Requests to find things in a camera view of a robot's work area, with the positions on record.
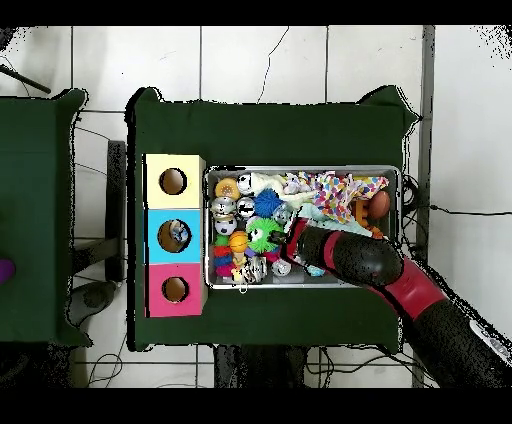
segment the rubber toy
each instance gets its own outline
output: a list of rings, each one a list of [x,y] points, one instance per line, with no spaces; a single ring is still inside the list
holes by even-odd
[[[309,265],[306,267],[306,272],[312,277],[321,277],[325,274],[325,271],[321,268],[317,268],[316,266]]]
[[[249,247],[256,253],[271,252],[277,248],[277,244],[268,241],[272,231],[282,232],[283,227],[269,218],[258,218],[252,221],[246,228]]]
[[[283,259],[279,259],[272,264],[272,272],[278,277],[284,277],[290,273],[292,265]]]
[[[270,218],[272,213],[283,203],[271,188],[263,190],[254,199],[254,211],[262,218]]]
[[[237,223],[235,218],[222,221],[215,219],[215,231],[217,231],[219,234],[229,236],[233,233],[233,231],[236,230],[236,226]]]
[[[272,212],[271,218],[279,225],[285,225],[292,217],[292,212],[292,209],[288,207],[287,203],[281,203],[274,212]]]
[[[235,253],[244,253],[247,249],[247,233],[244,231],[235,231],[229,236],[229,247]]]
[[[231,197],[234,200],[238,200],[240,198],[240,191],[236,181],[233,178],[223,178],[220,180],[215,186],[215,196]]]
[[[216,214],[228,215],[236,210],[236,202],[231,197],[217,197],[210,210]]]
[[[236,211],[243,219],[249,219],[254,215],[254,200],[250,197],[242,197],[236,203]]]

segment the colorful fabric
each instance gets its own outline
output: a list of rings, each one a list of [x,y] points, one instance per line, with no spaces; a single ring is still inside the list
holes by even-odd
[[[231,254],[231,248],[229,246],[215,246],[213,248],[213,256],[220,257]]]
[[[354,220],[349,208],[352,200],[369,200],[389,184],[384,177],[337,177],[334,171],[316,175],[301,171],[298,176],[317,191],[313,204],[328,218],[341,223]]]

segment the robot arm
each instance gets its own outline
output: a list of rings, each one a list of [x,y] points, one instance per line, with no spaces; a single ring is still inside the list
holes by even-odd
[[[307,264],[377,292],[402,318],[405,339],[441,387],[512,387],[510,341],[462,310],[387,240],[309,227],[297,220],[282,249]]]

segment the round hole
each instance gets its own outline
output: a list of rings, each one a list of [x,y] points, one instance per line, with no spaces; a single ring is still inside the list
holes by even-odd
[[[191,239],[190,228],[179,219],[166,221],[158,229],[158,244],[169,253],[183,252]]]
[[[181,169],[169,168],[160,175],[159,184],[164,193],[175,196],[187,188],[187,177]]]
[[[162,284],[162,293],[169,302],[182,302],[188,296],[188,284],[180,277],[168,278]]]

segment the green table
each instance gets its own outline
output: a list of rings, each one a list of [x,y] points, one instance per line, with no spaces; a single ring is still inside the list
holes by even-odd
[[[415,120],[395,87],[360,104],[290,106],[165,103],[140,89],[127,106],[129,346],[146,344],[380,343],[398,348],[395,313],[364,289],[210,290],[198,317],[146,318],[143,308],[141,155],[198,154],[207,165],[393,165]],[[286,154],[272,154],[285,151]]]
[[[17,267],[0,285],[0,341],[89,345],[66,320],[72,275],[70,137],[85,93],[0,98],[0,257]]]

